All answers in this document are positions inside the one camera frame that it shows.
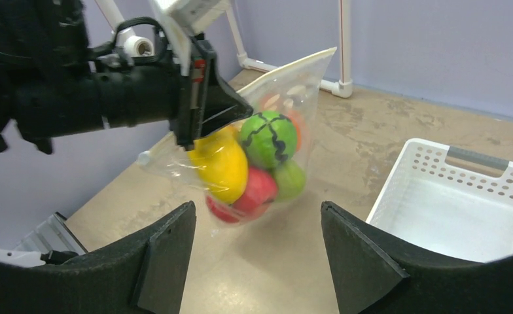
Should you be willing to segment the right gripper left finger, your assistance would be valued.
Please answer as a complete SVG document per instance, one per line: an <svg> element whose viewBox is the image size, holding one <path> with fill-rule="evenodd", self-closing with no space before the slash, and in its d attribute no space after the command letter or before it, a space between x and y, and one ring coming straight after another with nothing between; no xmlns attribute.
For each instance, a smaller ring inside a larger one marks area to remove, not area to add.
<svg viewBox="0 0 513 314"><path fill-rule="evenodd" d="M196 227L188 201L60 265L0 263L0 313L178 313Z"/></svg>

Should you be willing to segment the orange fruit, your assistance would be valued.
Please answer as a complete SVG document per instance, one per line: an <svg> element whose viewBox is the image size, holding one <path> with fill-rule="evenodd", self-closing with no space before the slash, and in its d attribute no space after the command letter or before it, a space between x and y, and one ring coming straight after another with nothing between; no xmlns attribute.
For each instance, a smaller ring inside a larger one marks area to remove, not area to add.
<svg viewBox="0 0 513 314"><path fill-rule="evenodd" d="M295 126L298 136L296 144L296 152L302 147L304 140L303 127L304 116L300 111L303 99L296 95L282 95L282 94L268 94L259 101L259 106L262 111L277 111L287 116Z"/></svg>

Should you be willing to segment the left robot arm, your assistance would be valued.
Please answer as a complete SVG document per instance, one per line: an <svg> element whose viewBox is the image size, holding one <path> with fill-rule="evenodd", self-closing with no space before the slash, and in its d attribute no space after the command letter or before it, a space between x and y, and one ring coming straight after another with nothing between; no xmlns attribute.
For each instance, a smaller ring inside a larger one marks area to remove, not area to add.
<svg viewBox="0 0 513 314"><path fill-rule="evenodd" d="M198 21L216 1L153 1L153 16L119 23L154 30L157 51L134 56L118 35L89 45L81 1L0 1L0 152L14 120L45 154L52 139L167 120L185 150L253 108L219 75Z"/></svg>

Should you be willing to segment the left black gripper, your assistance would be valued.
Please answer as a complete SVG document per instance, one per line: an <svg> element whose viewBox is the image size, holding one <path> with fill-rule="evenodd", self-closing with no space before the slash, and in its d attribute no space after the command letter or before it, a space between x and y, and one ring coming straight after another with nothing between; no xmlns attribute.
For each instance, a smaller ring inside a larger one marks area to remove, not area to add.
<svg viewBox="0 0 513 314"><path fill-rule="evenodd" d="M185 151L194 141L253 115L253 107L213 68L216 53L206 39L194 39L188 75L180 79L179 108L171 121L176 144Z"/></svg>

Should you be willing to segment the clear zip top bag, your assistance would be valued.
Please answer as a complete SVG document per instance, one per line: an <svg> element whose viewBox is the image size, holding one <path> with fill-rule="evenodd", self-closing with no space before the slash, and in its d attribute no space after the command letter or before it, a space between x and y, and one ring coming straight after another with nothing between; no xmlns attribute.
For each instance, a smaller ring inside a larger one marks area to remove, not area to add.
<svg viewBox="0 0 513 314"><path fill-rule="evenodd" d="M249 118L196 140L190 151L168 135L137 163L201 190L210 215L225 226L287 208L306 189L319 91L335 52L328 48L263 74L239 91L253 107Z"/></svg>

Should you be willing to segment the red dark apple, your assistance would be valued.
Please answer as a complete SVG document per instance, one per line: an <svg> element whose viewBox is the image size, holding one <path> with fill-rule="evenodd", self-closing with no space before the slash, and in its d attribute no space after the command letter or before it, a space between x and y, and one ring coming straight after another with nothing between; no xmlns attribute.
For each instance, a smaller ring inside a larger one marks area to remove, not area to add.
<svg viewBox="0 0 513 314"><path fill-rule="evenodd" d="M239 222L239 219L231 214L230 208L227 205L214 200L211 196L205 197L205 203L211 214L213 214L220 221L228 224Z"/></svg>

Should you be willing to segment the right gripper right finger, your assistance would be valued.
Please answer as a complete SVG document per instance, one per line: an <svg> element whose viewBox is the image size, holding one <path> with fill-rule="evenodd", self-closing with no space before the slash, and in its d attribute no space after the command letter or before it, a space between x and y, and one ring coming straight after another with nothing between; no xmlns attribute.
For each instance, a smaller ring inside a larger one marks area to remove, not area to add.
<svg viewBox="0 0 513 314"><path fill-rule="evenodd" d="M332 201L321 229L340 313L513 313L513 255L478 263L435 253Z"/></svg>

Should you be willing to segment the yellow mango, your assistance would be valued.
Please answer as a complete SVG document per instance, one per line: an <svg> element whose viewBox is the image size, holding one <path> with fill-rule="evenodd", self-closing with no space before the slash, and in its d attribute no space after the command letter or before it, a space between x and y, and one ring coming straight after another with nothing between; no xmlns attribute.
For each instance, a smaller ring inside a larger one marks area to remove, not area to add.
<svg viewBox="0 0 513 314"><path fill-rule="evenodd" d="M188 157L208 191L219 201L233 204L245 192L248 160L237 141L238 129L226 126L194 142Z"/></svg>

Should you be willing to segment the green watermelon toy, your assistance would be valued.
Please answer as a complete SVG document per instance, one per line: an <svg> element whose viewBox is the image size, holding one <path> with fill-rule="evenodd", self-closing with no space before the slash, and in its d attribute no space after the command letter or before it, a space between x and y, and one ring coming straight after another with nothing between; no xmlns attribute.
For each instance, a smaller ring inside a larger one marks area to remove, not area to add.
<svg viewBox="0 0 513 314"><path fill-rule="evenodd" d="M298 136L287 116L276 111L262 111L243 123L238 140L254 166L271 169L294 156Z"/></svg>

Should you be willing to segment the green pear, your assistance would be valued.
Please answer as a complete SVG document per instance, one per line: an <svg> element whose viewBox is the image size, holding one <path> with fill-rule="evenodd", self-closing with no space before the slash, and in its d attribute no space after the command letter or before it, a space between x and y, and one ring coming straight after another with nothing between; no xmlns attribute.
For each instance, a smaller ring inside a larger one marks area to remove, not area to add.
<svg viewBox="0 0 513 314"><path fill-rule="evenodd" d="M306 172L294 161L288 160L271 171L278 187L275 201L290 201L304 190Z"/></svg>

